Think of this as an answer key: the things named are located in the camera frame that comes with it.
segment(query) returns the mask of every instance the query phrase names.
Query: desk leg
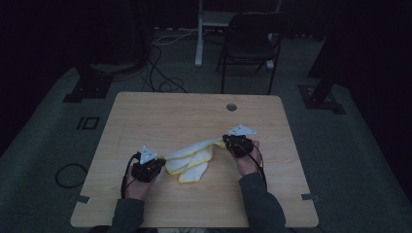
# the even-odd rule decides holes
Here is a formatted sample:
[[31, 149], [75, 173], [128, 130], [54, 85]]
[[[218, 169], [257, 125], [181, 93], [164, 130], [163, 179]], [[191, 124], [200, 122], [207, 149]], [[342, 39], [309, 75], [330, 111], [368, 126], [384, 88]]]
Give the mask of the desk leg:
[[198, 16], [198, 23], [197, 26], [197, 49], [196, 49], [196, 58], [194, 60], [194, 66], [200, 67], [202, 66], [202, 58], [203, 58], [203, 1], [199, 0], [199, 16]]

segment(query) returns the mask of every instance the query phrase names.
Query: dark background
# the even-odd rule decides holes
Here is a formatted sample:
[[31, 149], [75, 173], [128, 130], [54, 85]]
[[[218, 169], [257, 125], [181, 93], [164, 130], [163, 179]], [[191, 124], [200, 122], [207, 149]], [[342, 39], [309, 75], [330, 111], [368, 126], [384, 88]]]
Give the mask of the dark background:
[[[54, 82], [74, 66], [73, 48], [81, 50], [89, 63], [119, 63], [140, 58], [138, 50], [127, 49], [139, 44], [128, 40], [130, 23], [139, 18], [160, 29], [197, 26], [197, 1], [142, 0], [145, 7], [139, 9], [131, 2], [135, 1], [2, 0], [1, 154]], [[234, 0], [204, 2], [205, 10], [216, 11], [242, 11], [248, 5]], [[281, 11], [295, 18], [292, 37], [326, 38], [309, 76], [333, 79], [350, 89], [411, 199], [409, 1], [284, 0]]]

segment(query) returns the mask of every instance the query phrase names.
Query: hand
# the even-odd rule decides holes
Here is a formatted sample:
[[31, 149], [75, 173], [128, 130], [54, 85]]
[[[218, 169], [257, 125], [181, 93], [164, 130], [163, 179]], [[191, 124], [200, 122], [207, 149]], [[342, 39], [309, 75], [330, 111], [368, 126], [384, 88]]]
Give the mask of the hand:
[[[252, 143], [255, 145], [256, 148], [258, 148], [258, 145], [259, 145], [258, 141], [252, 140]], [[251, 152], [251, 156], [260, 165], [261, 157], [256, 148], [254, 148], [254, 150]], [[237, 164], [237, 169], [239, 170], [239, 173], [242, 177], [248, 174], [251, 174], [251, 173], [259, 172], [258, 166], [255, 164], [252, 158], [249, 157], [249, 155], [245, 155], [241, 158], [235, 158], [234, 160]]]
[[151, 186], [155, 182], [155, 179], [153, 179], [150, 183], [139, 182], [137, 181], [137, 179], [131, 176], [131, 170], [132, 167], [130, 166], [126, 179], [126, 184], [130, 183], [130, 185], [125, 189], [124, 197], [146, 201], [149, 196]]

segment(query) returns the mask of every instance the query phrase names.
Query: tripod base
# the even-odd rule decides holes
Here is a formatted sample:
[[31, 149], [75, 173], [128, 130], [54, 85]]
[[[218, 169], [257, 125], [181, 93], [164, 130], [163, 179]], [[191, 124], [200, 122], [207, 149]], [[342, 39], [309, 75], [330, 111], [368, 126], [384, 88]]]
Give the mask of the tripod base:
[[346, 115], [342, 105], [336, 102], [332, 93], [330, 93], [322, 102], [319, 102], [315, 100], [316, 98], [313, 98], [313, 92], [316, 88], [315, 86], [300, 84], [297, 87], [299, 88], [306, 109], [332, 110], [336, 115]]
[[83, 99], [104, 99], [112, 83], [112, 76], [98, 76], [91, 79], [80, 77], [72, 93], [66, 94], [63, 103], [81, 103]]

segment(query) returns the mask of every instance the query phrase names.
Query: desk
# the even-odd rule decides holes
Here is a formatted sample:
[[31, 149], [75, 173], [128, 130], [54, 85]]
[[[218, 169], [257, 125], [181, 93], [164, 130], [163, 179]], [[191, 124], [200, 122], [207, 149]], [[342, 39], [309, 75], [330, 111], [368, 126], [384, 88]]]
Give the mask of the desk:
[[[234, 103], [237, 110], [226, 109]], [[219, 137], [242, 123], [257, 131], [268, 190], [282, 205], [289, 227], [314, 227], [318, 217], [282, 102], [276, 96], [180, 93], [118, 94], [81, 195], [74, 226], [111, 224], [128, 159], [147, 146], [166, 154]], [[145, 207], [144, 227], [247, 227], [236, 164], [219, 147], [198, 183], [178, 183], [162, 169]]]

